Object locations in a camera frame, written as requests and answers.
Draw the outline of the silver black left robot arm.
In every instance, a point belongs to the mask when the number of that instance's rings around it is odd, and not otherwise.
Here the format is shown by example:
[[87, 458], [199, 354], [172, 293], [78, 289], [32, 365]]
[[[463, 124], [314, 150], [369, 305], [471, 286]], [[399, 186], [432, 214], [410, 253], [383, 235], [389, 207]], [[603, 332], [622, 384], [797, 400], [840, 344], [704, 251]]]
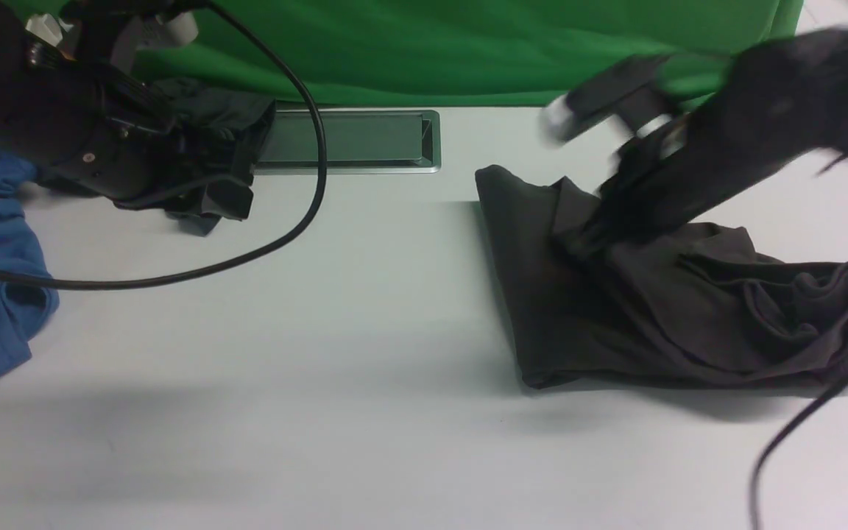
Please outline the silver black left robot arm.
[[197, 38], [206, 1], [68, 1], [35, 34], [0, 1], [0, 149], [38, 184], [129, 211], [245, 220], [276, 101], [191, 78], [145, 83], [137, 53]]

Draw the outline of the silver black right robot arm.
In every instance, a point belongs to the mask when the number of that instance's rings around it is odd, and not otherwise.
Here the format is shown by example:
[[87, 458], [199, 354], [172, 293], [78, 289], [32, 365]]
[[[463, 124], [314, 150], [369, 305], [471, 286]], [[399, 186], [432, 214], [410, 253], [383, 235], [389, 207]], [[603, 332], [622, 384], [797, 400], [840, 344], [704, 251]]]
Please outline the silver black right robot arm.
[[686, 110], [660, 87], [670, 60], [632, 56], [542, 111], [546, 138], [568, 144], [610, 117], [629, 140], [583, 224], [556, 229], [583, 259], [622, 241], [652, 241], [816, 149], [848, 158], [848, 28], [770, 40], [728, 57], [720, 90]]

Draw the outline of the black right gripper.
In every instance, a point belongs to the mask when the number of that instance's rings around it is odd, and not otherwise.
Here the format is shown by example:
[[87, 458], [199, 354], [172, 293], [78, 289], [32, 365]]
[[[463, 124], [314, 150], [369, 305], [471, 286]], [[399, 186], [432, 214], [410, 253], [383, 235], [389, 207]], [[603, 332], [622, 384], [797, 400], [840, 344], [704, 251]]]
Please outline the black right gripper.
[[822, 142], [819, 95], [714, 95], [620, 149], [600, 202], [556, 238], [576, 258], [646, 242], [771, 177]]

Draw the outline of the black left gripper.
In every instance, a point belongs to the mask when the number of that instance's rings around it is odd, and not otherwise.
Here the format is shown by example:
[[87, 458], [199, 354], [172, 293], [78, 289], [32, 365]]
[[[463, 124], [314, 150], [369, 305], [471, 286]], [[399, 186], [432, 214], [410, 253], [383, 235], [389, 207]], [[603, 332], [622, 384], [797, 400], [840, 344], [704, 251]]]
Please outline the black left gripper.
[[128, 211], [161, 209], [174, 199], [201, 188], [199, 214], [243, 221], [250, 215], [253, 177], [203, 179], [201, 163], [186, 151], [193, 132], [151, 86], [105, 63], [65, 60], [65, 71], [94, 81], [91, 107], [108, 126], [120, 153], [135, 155], [145, 172], [145, 187], [137, 195], [116, 200]]

